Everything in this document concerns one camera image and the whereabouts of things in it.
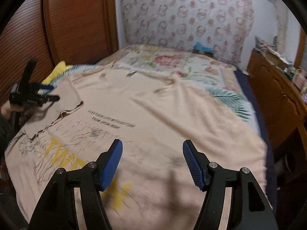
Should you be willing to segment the person's left hand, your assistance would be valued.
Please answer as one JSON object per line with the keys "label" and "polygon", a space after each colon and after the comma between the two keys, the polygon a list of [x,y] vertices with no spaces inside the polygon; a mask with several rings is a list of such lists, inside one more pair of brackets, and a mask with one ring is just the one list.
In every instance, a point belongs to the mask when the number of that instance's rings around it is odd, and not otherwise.
{"label": "person's left hand", "polygon": [[33,115],[34,108],[23,108],[22,106],[11,104],[8,100],[1,107],[1,115],[10,122],[13,112],[21,112],[19,125],[24,125]]}

